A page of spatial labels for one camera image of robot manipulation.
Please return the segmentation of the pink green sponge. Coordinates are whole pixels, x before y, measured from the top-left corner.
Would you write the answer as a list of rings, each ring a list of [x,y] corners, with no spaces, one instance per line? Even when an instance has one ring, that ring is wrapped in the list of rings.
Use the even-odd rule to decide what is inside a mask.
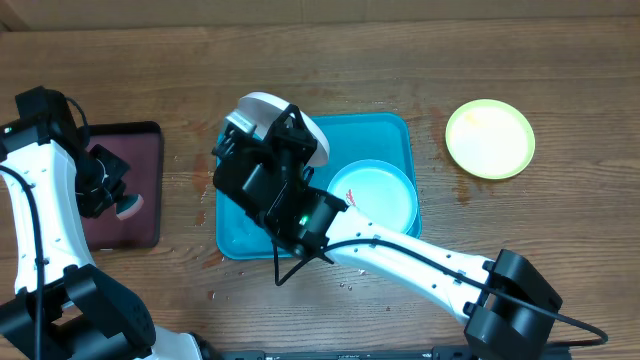
[[[144,199],[139,194],[130,194],[120,198],[115,205],[116,217],[120,220],[134,216],[143,206]]]

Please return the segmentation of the yellow-green plate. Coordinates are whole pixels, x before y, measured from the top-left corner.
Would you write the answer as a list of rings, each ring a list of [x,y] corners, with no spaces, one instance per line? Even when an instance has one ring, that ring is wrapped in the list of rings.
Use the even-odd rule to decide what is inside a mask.
[[[456,109],[446,124],[445,143],[461,169],[488,180],[518,175],[530,164],[536,149],[527,118],[494,99],[473,100]]]

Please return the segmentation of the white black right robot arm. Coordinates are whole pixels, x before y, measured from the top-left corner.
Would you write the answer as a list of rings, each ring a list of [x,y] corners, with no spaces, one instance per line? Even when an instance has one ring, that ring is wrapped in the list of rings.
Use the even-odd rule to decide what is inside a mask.
[[[496,260],[430,245],[390,230],[342,198],[310,184],[329,160],[323,132],[278,100],[238,106],[213,150],[217,190],[260,228],[273,247],[299,258],[353,266],[395,281],[447,310],[481,359],[538,359],[550,348],[562,300],[524,257]]]

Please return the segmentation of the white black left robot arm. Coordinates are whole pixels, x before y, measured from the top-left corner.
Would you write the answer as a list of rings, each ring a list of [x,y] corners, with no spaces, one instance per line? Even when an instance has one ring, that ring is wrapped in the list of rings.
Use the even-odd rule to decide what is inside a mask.
[[[1,128],[1,175],[18,248],[1,333],[31,359],[214,359],[194,333],[156,325],[92,253],[159,238],[164,143],[154,122],[89,125],[79,105],[36,87]]]

